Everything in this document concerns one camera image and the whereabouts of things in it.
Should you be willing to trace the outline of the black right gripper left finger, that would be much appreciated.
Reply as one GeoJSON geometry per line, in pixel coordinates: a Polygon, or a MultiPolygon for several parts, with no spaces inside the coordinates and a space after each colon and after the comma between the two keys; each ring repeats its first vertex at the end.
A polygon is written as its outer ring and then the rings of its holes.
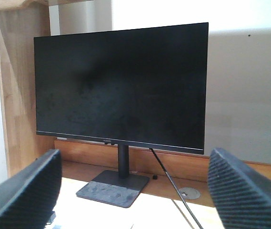
{"type": "Polygon", "coordinates": [[[0,184],[0,229],[43,229],[61,188],[61,154],[52,149],[0,184]]]}

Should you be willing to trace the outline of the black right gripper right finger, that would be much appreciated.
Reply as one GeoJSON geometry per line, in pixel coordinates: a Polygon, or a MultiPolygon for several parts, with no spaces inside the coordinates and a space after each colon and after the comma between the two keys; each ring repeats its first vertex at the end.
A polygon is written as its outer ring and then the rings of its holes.
{"type": "Polygon", "coordinates": [[[271,180],[222,148],[211,152],[208,188],[226,229],[271,229],[271,180]]]}

